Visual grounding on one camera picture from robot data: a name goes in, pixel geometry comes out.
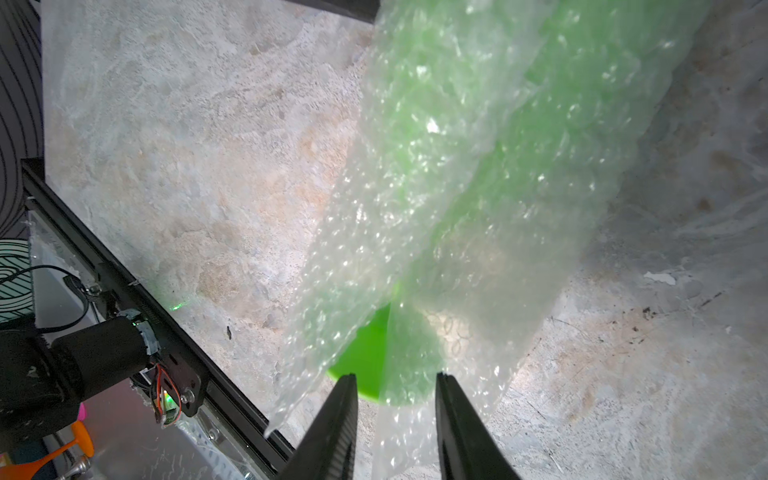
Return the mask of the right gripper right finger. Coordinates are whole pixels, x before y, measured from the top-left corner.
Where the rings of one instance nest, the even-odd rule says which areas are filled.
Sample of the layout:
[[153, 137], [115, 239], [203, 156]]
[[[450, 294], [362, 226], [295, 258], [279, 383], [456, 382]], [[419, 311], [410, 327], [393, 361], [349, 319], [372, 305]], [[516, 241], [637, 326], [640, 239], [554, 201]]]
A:
[[435, 408], [443, 479], [521, 479], [454, 376], [437, 374]]

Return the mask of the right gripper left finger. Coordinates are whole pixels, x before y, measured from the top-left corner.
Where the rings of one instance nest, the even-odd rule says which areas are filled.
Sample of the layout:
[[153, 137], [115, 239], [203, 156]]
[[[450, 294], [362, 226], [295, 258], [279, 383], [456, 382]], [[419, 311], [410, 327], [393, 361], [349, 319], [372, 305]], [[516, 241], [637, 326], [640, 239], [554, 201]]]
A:
[[358, 407], [356, 376], [340, 377], [278, 479], [352, 479]]

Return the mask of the clear bubble wrap sheet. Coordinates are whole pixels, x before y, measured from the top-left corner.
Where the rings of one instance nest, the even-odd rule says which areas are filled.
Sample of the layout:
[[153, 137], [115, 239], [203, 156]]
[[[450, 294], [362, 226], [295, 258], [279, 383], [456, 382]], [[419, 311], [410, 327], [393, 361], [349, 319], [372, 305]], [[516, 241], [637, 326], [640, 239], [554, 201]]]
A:
[[294, 294], [270, 429], [387, 310], [376, 477], [436, 460], [435, 384], [492, 415], [636, 159], [705, 1], [385, 1]]

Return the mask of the green plastic wine glass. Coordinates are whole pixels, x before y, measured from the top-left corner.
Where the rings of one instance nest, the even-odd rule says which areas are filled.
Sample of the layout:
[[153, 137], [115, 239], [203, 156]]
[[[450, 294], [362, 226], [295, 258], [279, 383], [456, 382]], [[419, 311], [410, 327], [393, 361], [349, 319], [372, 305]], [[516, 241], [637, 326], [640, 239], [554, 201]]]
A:
[[362, 397], [423, 404], [438, 372], [493, 404], [592, 237], [708, 9], [562, 1], [527, 98], [390, 299], [330, 374]]

